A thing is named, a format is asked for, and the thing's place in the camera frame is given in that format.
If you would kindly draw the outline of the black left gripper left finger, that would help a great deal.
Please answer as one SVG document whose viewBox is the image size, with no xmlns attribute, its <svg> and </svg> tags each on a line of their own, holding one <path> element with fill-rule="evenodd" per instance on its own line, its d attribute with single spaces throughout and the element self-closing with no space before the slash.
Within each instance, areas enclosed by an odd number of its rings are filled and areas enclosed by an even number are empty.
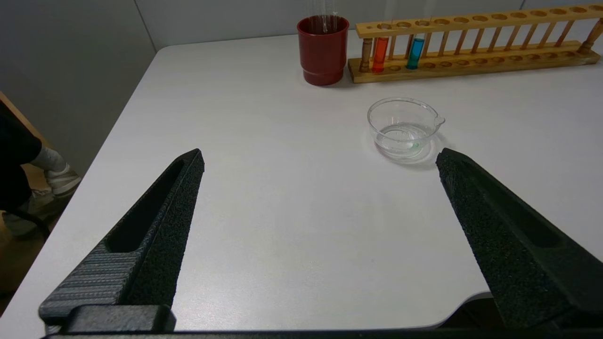
<svg viewBox="0 0 603 339">
<path fill-rule="evenodd" d="M 40 304 L 47 333 L 170 333 L 171 307 L 204 173 L 177 157 Z"/>
</svg>

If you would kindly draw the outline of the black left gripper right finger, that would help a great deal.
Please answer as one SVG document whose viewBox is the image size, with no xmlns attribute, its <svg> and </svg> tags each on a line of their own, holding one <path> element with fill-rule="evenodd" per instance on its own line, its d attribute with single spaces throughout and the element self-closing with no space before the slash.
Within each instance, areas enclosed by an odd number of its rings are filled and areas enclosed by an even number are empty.
<svg viewBox="0 0 603 339">
<path fill-rule="evenodd" d="M 602 262 L 469 156 L 436 165 L 504 324 L 601 330 Z"/>
</svg>

